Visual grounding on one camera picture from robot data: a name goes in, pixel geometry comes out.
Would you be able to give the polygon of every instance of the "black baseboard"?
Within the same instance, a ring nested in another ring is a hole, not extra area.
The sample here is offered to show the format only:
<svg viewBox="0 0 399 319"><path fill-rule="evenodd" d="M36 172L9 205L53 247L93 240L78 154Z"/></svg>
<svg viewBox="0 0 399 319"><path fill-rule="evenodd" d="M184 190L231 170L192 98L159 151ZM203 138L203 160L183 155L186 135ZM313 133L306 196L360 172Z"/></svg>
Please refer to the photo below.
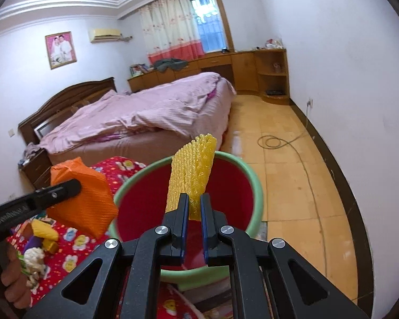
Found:
<svg viewBox="0 0 399 319"><path fill-rule="evenodd" d="M290 101L290 105L303 125L306 125L306 115L293 101ZM316 147L321 153L322 158L333 177L341 201L343 202L344 210L346 211L350 230L352 232L353 245L356 253L356 264L358 266L358 306L369 317L371 317L374 296L374 274L371 249L369 248L368 237L362 216L350 189L349 183L344 177L337 161L310 121L307 123L307 131L313 138Z"/></svg>

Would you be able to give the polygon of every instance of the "bride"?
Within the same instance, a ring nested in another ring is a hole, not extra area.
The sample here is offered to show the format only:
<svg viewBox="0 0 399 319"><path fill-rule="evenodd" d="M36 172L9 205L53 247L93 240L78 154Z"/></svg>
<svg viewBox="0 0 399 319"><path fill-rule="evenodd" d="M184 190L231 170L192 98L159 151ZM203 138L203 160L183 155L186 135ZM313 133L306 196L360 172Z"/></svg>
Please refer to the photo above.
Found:
<svg viewBox="0 0 399 319"><path fill-rule="evenodd" d="M52 59L52 62L57 62L58 64L64 62L62 50L61 50L61 44L59 42L58 37L55 37L52 43L52 52L50 54L50 57Z"/></svg>

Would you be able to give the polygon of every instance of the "air conditioner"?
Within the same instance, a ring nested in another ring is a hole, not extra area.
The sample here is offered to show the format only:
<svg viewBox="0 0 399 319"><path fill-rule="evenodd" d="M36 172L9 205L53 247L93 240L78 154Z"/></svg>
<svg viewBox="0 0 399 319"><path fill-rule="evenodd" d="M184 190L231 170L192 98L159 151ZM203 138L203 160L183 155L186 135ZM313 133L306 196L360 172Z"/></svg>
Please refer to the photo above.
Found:
<svg viewBox="0 0 399 319"><path fill-rule="evenodd" d="M121 31L118 29L93 29L90 31L90 42L121 41Z"/></svg>

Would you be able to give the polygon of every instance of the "metal bolt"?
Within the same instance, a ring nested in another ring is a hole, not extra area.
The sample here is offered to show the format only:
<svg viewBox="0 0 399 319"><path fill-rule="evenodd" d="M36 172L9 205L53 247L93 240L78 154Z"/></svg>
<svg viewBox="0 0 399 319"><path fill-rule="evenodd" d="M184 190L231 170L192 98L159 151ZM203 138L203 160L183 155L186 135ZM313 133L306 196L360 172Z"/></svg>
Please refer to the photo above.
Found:
<svg viewBox="0 0 399 319"><path fill-rule="evenodd" d="M160 225L155 228L155 232L159 235L164 235L168 233L168 228L165 225Z"/></svg>
<svg viewBox="0 0 399 319"><path fill-rule="evenodd" d="M230 225L224 225L220 228L220 231L226 235L229 235L234 232L234 227L231 227Z"/></svg>
<svg viewBox="0 0 399 319"><path fill-rule="evenodd" d="M115 238L110 238L109 240L107 240L105 242L105 247L106 248L112 249L112 248L115 248L117 246L118 246L118 241L115 240Z"/></svg>
<svg viewBox="0 0 399 319"><path fill-rule="evenodd" d="M281 238L274 238L272 240L272 246L275 248L284 248L285 247L285 241L282 240Z"/></svg>

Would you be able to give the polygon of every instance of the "window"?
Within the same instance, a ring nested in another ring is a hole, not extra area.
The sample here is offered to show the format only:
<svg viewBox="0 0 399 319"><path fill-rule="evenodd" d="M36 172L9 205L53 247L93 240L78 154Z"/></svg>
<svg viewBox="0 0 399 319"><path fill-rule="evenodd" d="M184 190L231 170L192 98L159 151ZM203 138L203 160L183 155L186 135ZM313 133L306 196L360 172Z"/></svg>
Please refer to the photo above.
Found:
<svg viewBox="0 0 399 319"><path fill-rule="evenodd" d="M222 0L191 0L197 14L198 31L204 52L227 47L233 49L232 37Z"/></svg>

